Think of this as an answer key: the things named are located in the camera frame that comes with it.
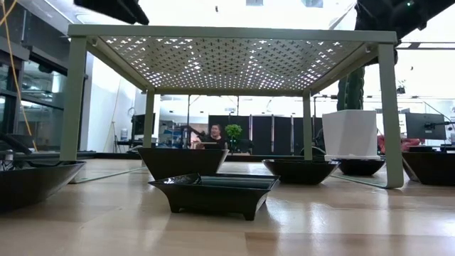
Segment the green cactus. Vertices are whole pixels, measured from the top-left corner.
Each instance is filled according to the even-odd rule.
[[[338,102],[336,109],[362,110],[365,67],[354,70],[338,82]]]

